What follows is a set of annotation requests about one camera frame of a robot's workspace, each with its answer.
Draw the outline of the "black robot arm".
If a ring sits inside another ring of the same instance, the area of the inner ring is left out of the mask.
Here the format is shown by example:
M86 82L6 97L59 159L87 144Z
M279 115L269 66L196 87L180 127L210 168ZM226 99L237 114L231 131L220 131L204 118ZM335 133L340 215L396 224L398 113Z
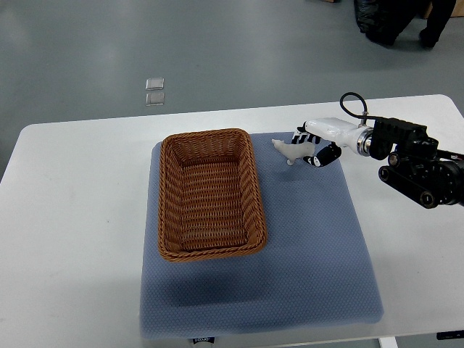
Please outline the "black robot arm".
M420 206L463 205L463 155L439 148L439 142L427 134L427 127L397 118L373 116L361 95L346 92L340 107L374 126L357 140L356 150L375 160L386 160L379 168L382 182Z

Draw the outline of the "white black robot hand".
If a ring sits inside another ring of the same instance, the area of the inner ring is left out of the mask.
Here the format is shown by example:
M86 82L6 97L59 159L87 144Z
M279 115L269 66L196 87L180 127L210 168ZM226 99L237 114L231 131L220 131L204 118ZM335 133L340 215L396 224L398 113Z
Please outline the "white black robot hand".
M317 154L303 156L303 160L314 167L325 167L340 158L342 149L349 148L363 157L370 156L373 128L362 119L359 124L349 123L335 117L305 121L294 132L292 144L309 142L327 145Z

